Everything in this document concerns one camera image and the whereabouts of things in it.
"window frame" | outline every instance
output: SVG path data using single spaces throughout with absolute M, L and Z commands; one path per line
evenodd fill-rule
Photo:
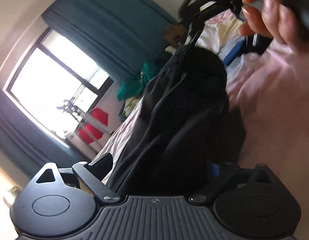
M 95 86 L 93 86 L 89 81 L 85 80 L 84 78 L 82 78 L 80 75 L 78 75 L 74 70 L 72 70 L 70 67 L 68 67 L 65 63 L 63 63 L 61 60 L 59 60 L 55 55 L 53 55 L 46 47 L 44 47 L 42 45 L 42 42 L 45 40 L 45 38 L 51 33 L 51 31 L 53 31 L 52 28 L 48 27 L 43 33 L 42 35 L 36 40 L 36 42 L 34 43 L 34 45 L 31 47 L 31 49 L 27 52 L 27 54 L 25 55 L 25 57 L 22 59 L 20 65 L 17 67 L 15 73 L 13 74 L 7 88 L 6 91 L 9 93 L 9 95 L 11 95 L 14 100 L 16 100 L 16 102 L 29 114 L 31 115 L 38 123 L 40 123 L 43 127 L 45 127 L 36 117 L 34 117 L 27 109 L 26 107 L 24 107 L 22 105 L 22 103 L 19 101 L 19 99 L 13 94 L 13 92 L 11 91 L 16 79 L 18 78 L 20 72 L 22 71 L 22 68 L 24 67 L 24 65 L 26 64 L 26 62 L 28 61 L 28 59 L 30 58 L 30 56 L 32 55 L 32 53 L 35 51 L 35 49 L 40 49 L 44 54 L 46 54 L 48 57 L 50 57 L 51 59 L 53 59 L 58 65 L 60 65 L 63 69 L 67 70 L 72 76 L 74 76 L 77 80 L 79 80 L 85 87 L 87 87 L 89 90 L 91 90 L 93 93 L 95 93 L 97 95 L 96 100 L 92 103 L 92 105 L 90 106 L 89 111 L 91 111 L 93 108 L 96 107 L 96 105 L 98 104 L 98 102 L 101 100 L 101 98 L 104 96 L 104 94 L 107 92 L 107 90 L 110 88 L 110 86 L 114 83 L 114 81 L 108 77 L 106 79 L 106 81 L 102 84 L 102 86 L 97 89 Z M 58 138 L 60 138 L 58 135 L 54 134 L 51 130 L 49 130 L 53 135 L 57 136 Z

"black jacket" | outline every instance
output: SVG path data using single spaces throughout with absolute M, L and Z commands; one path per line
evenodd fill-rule
M 227 75 L 212 52 L 183 46 L 144 91 L 140 116 L 107 185 L 126 195 L 189 195 L 207 161 L 236 163 L 245 138 L 229 113 Z

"white cloth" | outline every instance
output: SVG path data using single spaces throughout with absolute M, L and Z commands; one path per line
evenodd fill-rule
M 196 46 L 208 49 L 224 60 L 237 42 L 243 39 L 238 34 L 242 24 L 243 21 L 237 19 L 230 9 L 226 10 L 205 22 Z

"circular cap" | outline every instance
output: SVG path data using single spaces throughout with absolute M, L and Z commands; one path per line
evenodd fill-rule
M 214 212 L 224 227 L 248 239 L 291 234 L 300 219 L 300 207 L 293 196 L 267 183 L 250 183 L 221 194 Z
M 59 195 L 50 195 L 38 198 L 32 204 L 32 209 L 38 215 L 53 217 L 67 211 L 70 202 L 65 197 Z
M 278 204 L 268 197 L 251 196 L 242 200 L 241 208 L 255 217 L 269 217 L 277 212 Z

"green cloth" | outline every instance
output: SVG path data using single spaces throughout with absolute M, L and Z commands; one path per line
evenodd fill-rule
M 144 63 L 140 73 L 122 84 L 117 92 L 117 99 L 121 101 L 142 94 L 145 86 L 158 74 L 158 71 L 154 63 Z
M 123 109 L 123 115 L 125 117 L 128 117 L 133 109 L 136 107 L 137 103 L 140 101 L 140 98 L 131 97 L 126 99 L 126 102 L 124 103 L 124 109 Z

